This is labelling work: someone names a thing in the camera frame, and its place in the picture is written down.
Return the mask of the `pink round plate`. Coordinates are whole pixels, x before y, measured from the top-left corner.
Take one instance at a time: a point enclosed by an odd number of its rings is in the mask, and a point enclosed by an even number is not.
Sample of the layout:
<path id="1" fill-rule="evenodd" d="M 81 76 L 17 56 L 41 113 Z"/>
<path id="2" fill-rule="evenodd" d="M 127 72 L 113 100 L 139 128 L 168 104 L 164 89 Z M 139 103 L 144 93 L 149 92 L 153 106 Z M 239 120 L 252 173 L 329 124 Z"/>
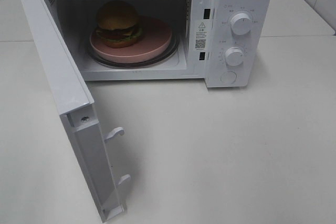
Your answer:
<path id="1" fill-rule="evenodd" d="M 172 41 L 172 28 L 165 22 L 147 16 L 140 17 L 142 35 L 135 44 L 123 48 L 111 48 L 92 32 L 90 44 L 95 53 L 113 63 L 140 63 L 162 54 Z"/>

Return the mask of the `burger with lettuce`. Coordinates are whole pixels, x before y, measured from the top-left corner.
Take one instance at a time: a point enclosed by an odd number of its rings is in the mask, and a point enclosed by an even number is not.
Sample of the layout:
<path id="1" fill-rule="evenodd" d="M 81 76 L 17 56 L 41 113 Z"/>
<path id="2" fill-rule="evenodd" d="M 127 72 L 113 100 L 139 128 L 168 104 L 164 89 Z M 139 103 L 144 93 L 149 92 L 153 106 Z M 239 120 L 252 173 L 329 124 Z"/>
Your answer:
<path id="1" fill-rule="evenodd" d="M 109 1 L 96 14 L 94 34 L 111 48 L 134 45 L 142 36 L 140 16 L 136 9 L 124 1 Z"/>

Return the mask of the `white microwave door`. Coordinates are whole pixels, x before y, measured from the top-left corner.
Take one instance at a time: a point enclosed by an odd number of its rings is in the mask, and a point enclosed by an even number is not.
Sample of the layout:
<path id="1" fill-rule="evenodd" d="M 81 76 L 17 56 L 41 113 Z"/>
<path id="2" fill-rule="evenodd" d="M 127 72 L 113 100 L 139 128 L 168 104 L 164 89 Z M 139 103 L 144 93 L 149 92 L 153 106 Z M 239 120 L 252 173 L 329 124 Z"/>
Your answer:
<path id="1" fill-rule="evenodd" d="M 124 128 L 103 134 L 94 99 L 50 12 L 49 0 L 21 0 L 60 120 L 102 222 L 124 211 L 131 176 L 113 177 L 106 144 Z"/>

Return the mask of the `glass microwave turntable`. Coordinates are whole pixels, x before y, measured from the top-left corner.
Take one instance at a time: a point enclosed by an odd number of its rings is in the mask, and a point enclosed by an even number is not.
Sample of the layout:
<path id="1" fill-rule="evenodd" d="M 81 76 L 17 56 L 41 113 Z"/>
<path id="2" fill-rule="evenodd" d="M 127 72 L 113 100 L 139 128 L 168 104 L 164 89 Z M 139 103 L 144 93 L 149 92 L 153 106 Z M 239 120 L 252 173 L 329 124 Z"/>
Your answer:
<path id="1" fill-rule="evenodd" d="M 175 53 L 178 50 L 179 46 L 179 39 L 173 34 L 172 40 L 169 44 L 169 46 L 158 56 L 138 63 L 117 63 L 108 61 L 106 59 L 103 59 L 101 56 L 99 56 L 93 49 L 93 46 L 88 46 L 88 52 L 89 56 L 96 61 L 97 63 L 109 67 L 109 68 L 121 68 L 121 69 L 131 69 L 131 68 L 146 68 L 155 66 L 157 64 L 161 64 L 165 61 L 168 61 L 170 58 L 172 58 Z"/>

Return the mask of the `round white door button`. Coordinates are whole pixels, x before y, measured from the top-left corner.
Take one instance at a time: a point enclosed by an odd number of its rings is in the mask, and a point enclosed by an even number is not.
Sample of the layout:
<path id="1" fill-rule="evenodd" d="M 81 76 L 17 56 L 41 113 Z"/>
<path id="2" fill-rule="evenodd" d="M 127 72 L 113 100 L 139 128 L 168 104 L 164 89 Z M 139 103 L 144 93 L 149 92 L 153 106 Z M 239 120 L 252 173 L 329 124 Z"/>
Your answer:
<path id="1" fill-rule="evenodd" d="M 223 84 L 231 85 L 237 79 L 237 74 L 233 71 L 226 71 L 221 75 L 221 82 Z"/>

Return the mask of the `lower white timer knob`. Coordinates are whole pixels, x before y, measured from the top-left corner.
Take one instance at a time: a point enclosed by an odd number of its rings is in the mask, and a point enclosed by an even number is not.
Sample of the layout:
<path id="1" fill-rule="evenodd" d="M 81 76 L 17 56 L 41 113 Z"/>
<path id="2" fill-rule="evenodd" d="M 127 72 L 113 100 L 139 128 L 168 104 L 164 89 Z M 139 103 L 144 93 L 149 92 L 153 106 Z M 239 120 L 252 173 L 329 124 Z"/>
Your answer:
<path id="1" fill-rule="evenodd" d="M 227 65 L 236 67 L 243 62 L 245 53 L 239 47 L 231 47 L 225 51 L 224 56 Z"/>

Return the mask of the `white warning label sticker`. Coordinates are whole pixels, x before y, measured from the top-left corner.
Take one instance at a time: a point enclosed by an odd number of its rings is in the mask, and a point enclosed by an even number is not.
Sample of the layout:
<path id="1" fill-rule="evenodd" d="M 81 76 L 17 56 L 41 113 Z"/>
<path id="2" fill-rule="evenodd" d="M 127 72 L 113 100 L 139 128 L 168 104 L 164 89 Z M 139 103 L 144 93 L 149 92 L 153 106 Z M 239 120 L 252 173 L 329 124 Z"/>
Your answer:
<path id="1" fill-rule="evenodd" d="M 209 41 L 211 24 L 209 19 L 199 19 L 194 22 L 193 49 L 196 51 L 206 50 Z"/>

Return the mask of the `white microwave oven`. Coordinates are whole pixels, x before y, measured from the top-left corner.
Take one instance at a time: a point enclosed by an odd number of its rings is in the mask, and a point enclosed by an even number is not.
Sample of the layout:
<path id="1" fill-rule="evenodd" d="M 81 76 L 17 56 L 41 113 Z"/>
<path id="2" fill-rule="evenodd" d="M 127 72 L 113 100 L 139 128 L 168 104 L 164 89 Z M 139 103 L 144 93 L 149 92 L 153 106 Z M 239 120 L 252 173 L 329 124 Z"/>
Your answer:
<path id="1" fill-rule="evenodd" d="M 97 25 L 95 15 L 108 1 L 49 0 L 52 17 L 84 80 L 203 79 L 209 88 L 244 87 L 248 83 L 270 0 L 122 0 L 142 16 L 167 22 L 180 41 L 168 61 L 131 69 L 109 68 L 89 56 L 89 36 Z M 253 18 L 250 32 L 241 36 L 235 35 L 229 24 L 232 14 L 240 11 L 249 12 Z M 207 49 L 196 51 L 194 22 L 199 19 L 209 19 L 211 30 Z M 245 53 L 239 66 L 225 62 L 224 53 L 231 47 L 239 47 Z M 237 74 L 231 85 L 220 80 L 226 71 Z"/>

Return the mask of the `upper white power knob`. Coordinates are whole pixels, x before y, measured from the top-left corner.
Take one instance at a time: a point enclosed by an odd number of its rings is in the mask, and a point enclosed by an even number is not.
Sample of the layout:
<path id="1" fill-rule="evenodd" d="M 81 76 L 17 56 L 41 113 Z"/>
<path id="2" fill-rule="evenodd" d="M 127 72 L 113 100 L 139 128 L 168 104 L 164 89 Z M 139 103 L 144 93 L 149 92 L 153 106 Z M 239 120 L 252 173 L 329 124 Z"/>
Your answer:
<path id="1" fill-rule="evenodd" d="M 247 11 L 240 11 L 233 13 L 229 19 L 229 24 L 231 31 L 235 35 L 245 35 L 250 32 L 253 18 L 252 15 Z"/>

